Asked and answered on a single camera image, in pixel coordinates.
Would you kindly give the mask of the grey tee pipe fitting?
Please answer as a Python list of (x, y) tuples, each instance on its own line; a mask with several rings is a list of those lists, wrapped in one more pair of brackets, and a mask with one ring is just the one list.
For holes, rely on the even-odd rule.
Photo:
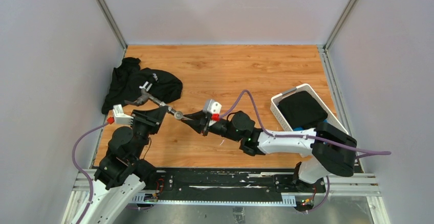
[(162, 102), (159, 106), (160, 107), (165, 107), (168, 114), (172, 114), (173, 115), (176, 112), (176, 110), (173, 107), (171, 107), (170, 105), (168, 105), (168, 104), (166, 104), (164, 102)]

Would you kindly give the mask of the grey faucet with lever handle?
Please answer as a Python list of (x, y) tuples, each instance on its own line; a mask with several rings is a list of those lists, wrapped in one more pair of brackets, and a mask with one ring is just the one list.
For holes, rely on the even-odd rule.
[(141, 96), (139, 96), (135, 101), (125, 100), (124, 103), (126, 105), (141, 106), (147, 103), (148, 101), (151, 101), (158, 106), (163, 105), (163, 102), (161, 100), (157, 99), (156, 97), (148, 93), (145, 89), (141, 89)]

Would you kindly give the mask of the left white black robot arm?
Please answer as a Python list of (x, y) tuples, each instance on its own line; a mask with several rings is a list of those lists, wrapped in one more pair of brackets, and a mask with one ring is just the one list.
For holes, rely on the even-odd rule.
[(156, 185), (156, 168), (140, 155), (150, 143), (150, 136), (158, 132), (167, 111), (167, 106), (161, 106), (133, 110), (127, 115), (121, 105), (114, 105), (112, 116), (100, 128), (113, 123), (120, 127), (113, 132), (106, 155), (94, 175), (78, 169), (90, 188), (88, 199), (72, 223), (113, 223), (140, 190)]

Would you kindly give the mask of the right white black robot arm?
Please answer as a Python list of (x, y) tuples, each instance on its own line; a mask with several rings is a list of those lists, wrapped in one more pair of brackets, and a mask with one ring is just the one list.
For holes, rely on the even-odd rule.
[(316, 128), (284, 132), (263, 130), (244, 112), (231, 113), (231, 119), (204, 111), (175, 118), (203, 136), (213, 133), (240, 143), (243, 153), (256, 156), (272, 153), (296, 153), (311, 159), (299, 162), (292, 178), (296, 190), (304, 192), (318, 179), (334, 174), (354, 175), (357, 142), (345, 132), (321, 122)]

